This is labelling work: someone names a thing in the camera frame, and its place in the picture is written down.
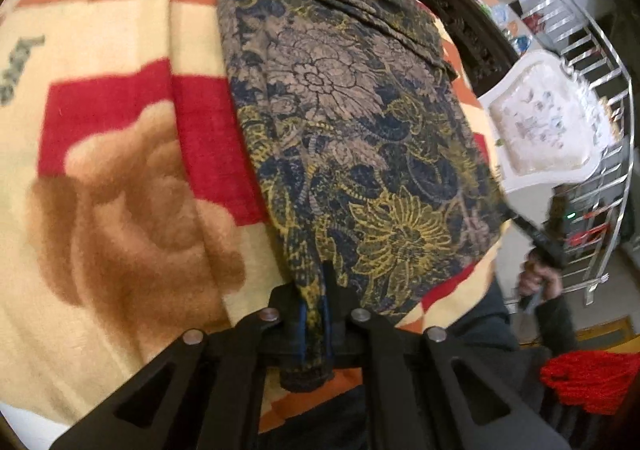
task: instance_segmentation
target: floral fabric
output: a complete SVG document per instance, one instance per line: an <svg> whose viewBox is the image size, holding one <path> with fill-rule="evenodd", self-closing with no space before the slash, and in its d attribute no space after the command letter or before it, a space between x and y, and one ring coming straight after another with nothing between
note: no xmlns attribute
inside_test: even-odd
<svg viewBox="0 0 640 450"><path fill-rule="evenodd" d="M413 0L218 0L239 125L322 354L321 261L399 321L499 235L498 186Z"/></svg>

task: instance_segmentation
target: dark wooden furniture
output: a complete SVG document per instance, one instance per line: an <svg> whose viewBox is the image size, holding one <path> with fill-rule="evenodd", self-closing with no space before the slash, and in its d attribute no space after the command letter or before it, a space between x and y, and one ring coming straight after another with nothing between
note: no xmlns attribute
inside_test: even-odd
<svg viewBox="0 0 640 450"><path fill-rule="evenodd" d="M477 96L494 87L519 59L494 22L474 0L419 0L444 24L460 52Z"/></svg>

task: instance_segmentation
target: screw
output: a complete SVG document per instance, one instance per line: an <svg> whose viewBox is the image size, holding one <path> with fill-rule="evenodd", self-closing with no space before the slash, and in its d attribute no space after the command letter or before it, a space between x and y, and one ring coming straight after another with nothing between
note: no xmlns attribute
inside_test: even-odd
<svg viewBox="0 0 640 450"><path fill-rule="evenodd" d="M356 322L367 322L371 320L371 313L366 309L357 307L356 309L351 311L351 318L353 318Z"/></svg>
<svg viewBox="0 0 640 450"><path fill-rule="evenodd" d="M265 322L275 322L278 318L280 318L280 313L274 307L265 307L260 309L260 313L258 314L260 320Z"/></svg>
<svg viewBox="0 0 640 450"><path fill-rule="evenodd" d="M182 341L187 345L198 345L204 340L204 333L200 329L189 329L182 335Z"/></svg>
<svg viewBox="0 0 640 450"><path fill-rule="evenodd" d="M427 336L429 340L440 343L447 339L447 332L442 327L430 327L427 329Z"/></svg>

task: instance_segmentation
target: red yarn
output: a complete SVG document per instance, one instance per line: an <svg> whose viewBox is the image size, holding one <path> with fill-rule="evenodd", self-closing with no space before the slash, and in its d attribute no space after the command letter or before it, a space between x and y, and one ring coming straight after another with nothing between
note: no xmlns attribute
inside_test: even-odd
<svg viewBox="0 0 640 450"><path fill-rule="evenodd" d="M549 360L540 379L555 390L560 403L612 416L639 370L640 354L574 351Z"/></svg>

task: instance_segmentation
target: flower print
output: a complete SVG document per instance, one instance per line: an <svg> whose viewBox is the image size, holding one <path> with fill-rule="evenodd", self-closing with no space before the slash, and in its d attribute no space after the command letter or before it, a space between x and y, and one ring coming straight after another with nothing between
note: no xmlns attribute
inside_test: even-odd
<svg viewBox="0 0 640 450"><path fill-rule="evenodd" d="M451 165L456 169L460 180L462 180L462 185L466 189L478 189L477 165L462 143L451 140L446 147L439 145L438 152L450 161Z"/></svg>
<svg viewBox="0 0 640 450"><path fill-rule="evenodd" d="M377 36L372 45L373 53L386 64L387 69L420 80L428 70L425 61L411 52L398 39Z"/></svg>
<svg viewBox="0 0 640 450"><path fill-rule="evenodd" d="M402 187L365 204L351 204L355 231L362 235L355 273L372 279L390 273L407 283L423 279L437 261L453 254L444 214Z"/></svg>
<svg viewBox="0 0 640 450"><path fill-rule="evenodd" d="M299 98L307 120L357 119L382 112L363 55L329 30L287 28L269 46L272 84Z"/></svg>

